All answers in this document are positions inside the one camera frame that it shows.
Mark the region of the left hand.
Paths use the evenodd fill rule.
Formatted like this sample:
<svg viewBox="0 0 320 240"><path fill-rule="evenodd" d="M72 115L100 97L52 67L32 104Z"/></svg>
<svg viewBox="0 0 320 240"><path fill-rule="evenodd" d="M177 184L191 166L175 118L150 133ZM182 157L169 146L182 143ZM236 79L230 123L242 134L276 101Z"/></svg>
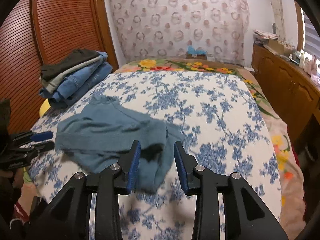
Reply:
<svg viewBox="0 0 320 240"><path fill-rule="evenodd" d="M22 168L18 168L14 171L1 170L1 194L21 194L23 184Z"/></svg>

